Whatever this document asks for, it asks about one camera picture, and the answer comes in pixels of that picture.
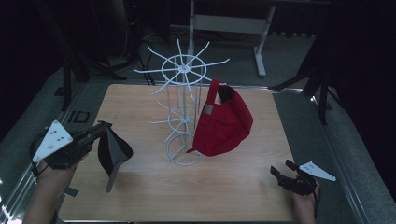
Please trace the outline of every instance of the wire hat rack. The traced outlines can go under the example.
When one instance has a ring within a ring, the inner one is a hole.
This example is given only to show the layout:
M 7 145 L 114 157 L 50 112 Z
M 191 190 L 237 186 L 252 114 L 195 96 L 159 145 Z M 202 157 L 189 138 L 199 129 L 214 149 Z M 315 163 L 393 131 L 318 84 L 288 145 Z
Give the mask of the wire hat rack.
M 202 157 L 202 154 L 197 151 L 186 153 L 186 150 L 192 148 L 193 134 L 200 111 L 202 80 L 212 81 L 212 79 L 206 77 L 208 66 L 230 61 L 230 59 L 227 59 L 217 63 L 205 63 L 200 59 L 199 56 L 207 49 L 209 44 L 210 42 L 207 42 L 206 46 L 196 55 L 190 55 L 182 53 L 180 43 L 177 40 L 178 54 L 169 58 L 148 47 L 151 53 L 164 59 L 161 69 L 135 70 L 136 73 L 141 74 L 159 72 L 165 78 L 165 83 L 152 94 L 158 94 L 166 89 L 167 105 L 157 102 L 168 110 L 168 118 L 151 121 L 150 123 L 166 122 L 173 130 L 164 142 L 167 142 L 166 154 L 169 160 L 178 165 L 192 165 Z

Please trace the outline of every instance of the gray floor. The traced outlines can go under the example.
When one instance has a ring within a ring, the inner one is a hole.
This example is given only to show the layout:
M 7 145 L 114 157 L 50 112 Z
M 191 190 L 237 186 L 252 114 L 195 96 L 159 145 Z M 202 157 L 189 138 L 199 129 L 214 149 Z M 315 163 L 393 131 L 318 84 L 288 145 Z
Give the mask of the gray floor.
M 177 39 L 180 39 L 183 52 L 187 51 L 184 35 L 174 36 L 170 44 L 163 43 L 155 35 L 145 38 L 156 52 L 165 57 L 178 54 Z M 254 62 L 253 46 L 258 43 L 257 36 L 246 36 L 240 41 L 211 42 L 200 57 L 206 63 L 231 59 L 226 64 L 209 67 L 207 76 L 210 78 L 219 78 L 236 86 L 268 87 L 296 74 L 313 41 L 314 37 L 270 35 L 262 54 L 267 71 L 265 78 L 257 76 Z M 206 43 L 206 39 L 196 38 L 195 51 L 199 51 Z M 143 44 L 141 49 L 144 62 L 149 58 L 146 46 Z M 162 63 L 161 58 L 152 56 L 149 69 L 160 68 Z M 62 98 L 53 96 L 55 90 L 62 85 L 62 70 L 47 81 L 0 145 L 1 203 L 14 219 L 23 217 L 33 190 L 33 187 L 29 187 L 31 180 L 20 179 L 29 165 L 28 149 L 33 137 L 54 119 L 61 120 L 66 129 L 83 130 L 91 127 L 108 85 L 145 84 L 142 75 L 134 72 L 134 69 L 140 68 L 135 66 L 118 72 L 121 76 L 128 77 L 126 81 L 94 75 L 89 83 L 75 83 L 73 104 L 63 113 L 60 111 Z M 161 74 L 152 76 L 159 84 L 163 83 Z M 337 177 L 336 182 L 320 181 L 322 199 L 318 223 L 395 223 L 396 205 L 347 113 L 330 97 L 329 109 L 326 111 L 328 125 L 322 125 L 318 120 L 316 104 L 298 91 L 305 82 L 302 80 L 290 86 L 297 90 L 274 92 L 274 98 L 294 161 L 314 161 Z M 91 115 L 87 123 L 68 122 L 72 111 L 90 112 Z

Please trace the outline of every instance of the white triangle marker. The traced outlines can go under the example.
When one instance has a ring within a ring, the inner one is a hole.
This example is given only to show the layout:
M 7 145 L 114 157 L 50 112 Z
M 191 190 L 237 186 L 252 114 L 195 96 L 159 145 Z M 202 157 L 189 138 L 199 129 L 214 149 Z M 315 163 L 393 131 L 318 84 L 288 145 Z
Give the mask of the white triangle marker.
M 43 142 L 33 156 L 33 161 L 41 161 L 71 142 L 73 142 L 73 137 L 58 120 L 55 120 L 50 125 Z
M 299 168 L 300 168 L 300 170 L 306 172 L 309 175 L 335 181 L 335 176 L 329 175 L 324 170 L 322 170 L 318 166 L 316 166 L 312 161 L 308 162 L 304 165 L 301 165 Z

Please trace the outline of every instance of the table surface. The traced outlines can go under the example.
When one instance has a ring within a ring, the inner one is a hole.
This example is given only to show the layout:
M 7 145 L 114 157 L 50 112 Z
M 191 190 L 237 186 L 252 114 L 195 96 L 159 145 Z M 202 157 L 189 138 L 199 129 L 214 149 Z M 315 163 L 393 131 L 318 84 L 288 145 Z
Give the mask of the table surface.
M 274 165 L 292 160 L 271 92 L 237 89 L 254 118 L 251 134 L 235 150 L 216 157 L 202 156 L 182 166 L 166 155 L 164 140 L 172 132 L 166 120 L 166 90 L 158 86 L 109 86 L 97 120 L 113 124 L 113 131 L 134 150 L 119 169 L 112 190 L 108 175 L 92 152 L 83 160 L 71 187 L 77 198 L 65 197 L 64 221 L 290 221 L 295 220 L 289 194 L 270 174 Z M 205 100 L 207 87 L 202 89 Z

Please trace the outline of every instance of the dark background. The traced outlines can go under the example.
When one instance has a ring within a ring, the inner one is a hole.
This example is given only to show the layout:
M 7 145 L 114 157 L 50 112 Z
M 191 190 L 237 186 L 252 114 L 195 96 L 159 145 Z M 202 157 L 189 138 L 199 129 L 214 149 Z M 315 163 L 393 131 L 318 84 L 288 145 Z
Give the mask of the dark background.
M 169 23 L 188 24 L 185 12 L 189 12 L 189 1 L 169 3 Z M 197 9 L 210 12 L 212 7 L 203 4 Z M 231 3 L 228 12 L 260 17 L 257 8 L 252 11 L 241 8 L 242 5 Z M 323 57 L 332 60 L 331 85 L 336 88 L 393 198 L 396 190 L 392 172 L 396 159 L 395 17 L 396 4 L 390 0 L 337 1 L 330 11 L 321 6 L 285 3 L 276 9 L 271 27 L 275 33 L 317 35 L 303 68 L 321 67 L 327 61 Z M 157 29 L 163 26 L 155 21 L 151 24 L 154 27 L 157 24 Z M 62 66 L 63 57 L 31 0 L 0 1 L 0 31 L 0 139 L 3 139 L 47 78 Z

